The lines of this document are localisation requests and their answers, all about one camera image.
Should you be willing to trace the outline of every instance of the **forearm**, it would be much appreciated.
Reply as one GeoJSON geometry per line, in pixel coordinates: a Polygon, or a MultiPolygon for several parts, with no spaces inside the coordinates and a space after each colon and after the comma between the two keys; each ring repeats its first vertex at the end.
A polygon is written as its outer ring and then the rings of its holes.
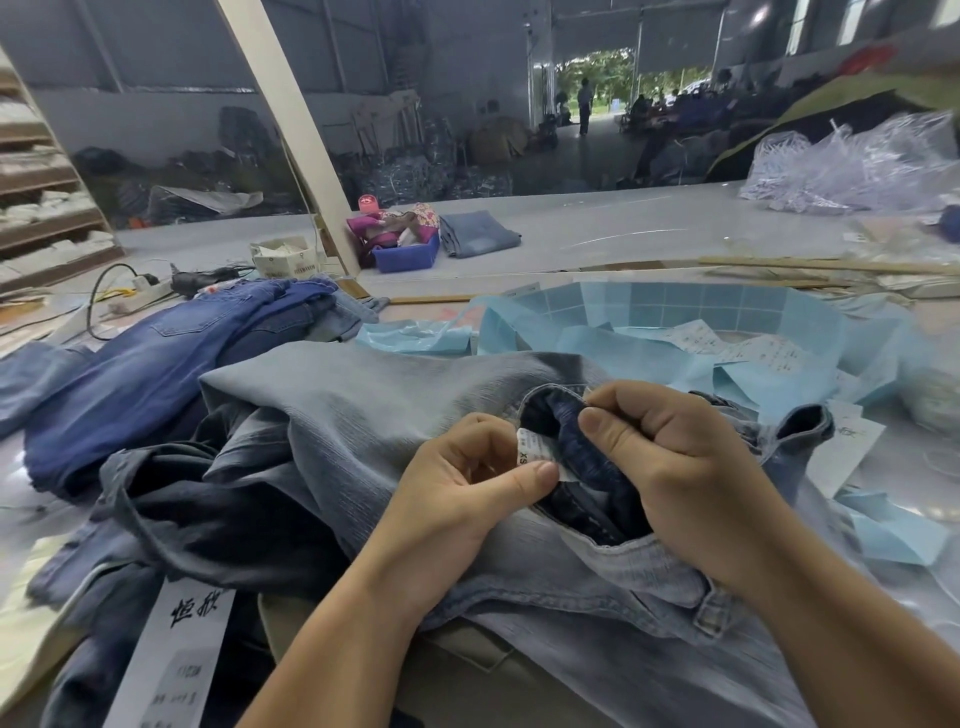
{"type": "Polygon", "coordinates": [[[238,728],[384,728],[417,619],[348,570],[306,622],[238,728]]]}
{"type": "Polygon", "coordinates": [[[960,657],[800,524],[744,596],[820,728],[960,725],[960,657]]]}

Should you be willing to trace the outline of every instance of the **right hand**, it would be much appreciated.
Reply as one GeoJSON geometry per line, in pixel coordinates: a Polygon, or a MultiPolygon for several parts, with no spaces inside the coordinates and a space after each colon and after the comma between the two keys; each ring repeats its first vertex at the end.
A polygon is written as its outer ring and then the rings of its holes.
{"type": "Polygon", "coordinates": [[[688,564],[745,596],[798,537],[799,519],[706,400],[615,381],[587,402],[580,428],[633,482],[654,532],[688,564]]]}

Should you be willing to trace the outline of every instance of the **left hand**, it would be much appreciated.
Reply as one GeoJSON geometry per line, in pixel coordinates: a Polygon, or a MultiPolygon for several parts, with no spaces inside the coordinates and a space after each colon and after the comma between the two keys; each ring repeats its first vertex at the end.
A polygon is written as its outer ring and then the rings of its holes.
{"type": "Polygon", "coordinates": [[[556,464],[516,466],[516,430],[472,414],[420,446],[351,567],[395,615],[419,624],[487,534],[557,485],[556,464]]]}

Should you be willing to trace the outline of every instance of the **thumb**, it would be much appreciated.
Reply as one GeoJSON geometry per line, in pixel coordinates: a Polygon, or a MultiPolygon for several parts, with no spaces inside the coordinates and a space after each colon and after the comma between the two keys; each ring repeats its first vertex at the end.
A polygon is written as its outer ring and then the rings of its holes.
{"type": "Polygon", "coordinates": [[[560,469],[556,463],[534,462],[476,483],[469,490],[480,500],[480,507],[492,523],[499,523],[547,496],[557,487],[559,478],[560,469]]]}
{"type": "Polygon", "coordinates": [[[577,419],[580,430],[636,487],[646,481],[649,466],[663,450],[629,423],[598,407],[588,407],[577,419]]]}

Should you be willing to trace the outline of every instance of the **small white box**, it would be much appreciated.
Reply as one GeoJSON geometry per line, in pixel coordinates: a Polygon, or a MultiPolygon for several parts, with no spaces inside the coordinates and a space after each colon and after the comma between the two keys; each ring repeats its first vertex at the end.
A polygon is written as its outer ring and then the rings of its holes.
{"type": "Polygon", "coordinates": [[[308,279],[320,272],[317,248],[302,235],[251,243],[253,265],[265,279],[308,279]]]}

